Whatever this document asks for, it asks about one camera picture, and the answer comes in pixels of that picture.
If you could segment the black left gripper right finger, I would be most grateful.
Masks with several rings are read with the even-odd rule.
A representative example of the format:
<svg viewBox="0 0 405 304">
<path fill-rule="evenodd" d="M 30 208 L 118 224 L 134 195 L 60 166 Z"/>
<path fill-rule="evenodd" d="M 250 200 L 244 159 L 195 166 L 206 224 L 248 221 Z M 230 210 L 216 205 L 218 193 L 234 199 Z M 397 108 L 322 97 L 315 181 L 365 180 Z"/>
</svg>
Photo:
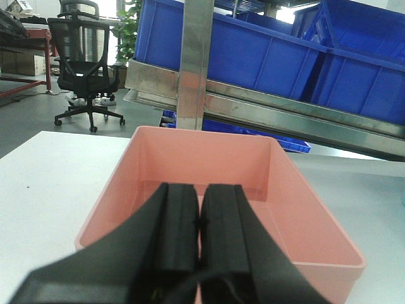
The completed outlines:
<svg viewBox="0 0 405 304">
<path fill-rule="evenodd" d="M 208 186 L 201 221 L 203 303 L 327 303 L 269 235 L 240 185 Z"/>
</svg>

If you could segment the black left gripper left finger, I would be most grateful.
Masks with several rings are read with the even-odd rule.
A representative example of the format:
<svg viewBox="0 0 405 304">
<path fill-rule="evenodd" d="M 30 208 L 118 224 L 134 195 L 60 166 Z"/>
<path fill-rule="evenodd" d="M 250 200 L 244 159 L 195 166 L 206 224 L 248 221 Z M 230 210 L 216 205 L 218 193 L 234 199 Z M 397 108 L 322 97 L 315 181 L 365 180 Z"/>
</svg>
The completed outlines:
<svg viewBox="0 0 405 304">
<path fill-rule="evenodd" d="M 193 186 L 161 184 L 88 247 L 31 271 L 12 303 L 194 303 L 199 204 Z"/>
</svg>

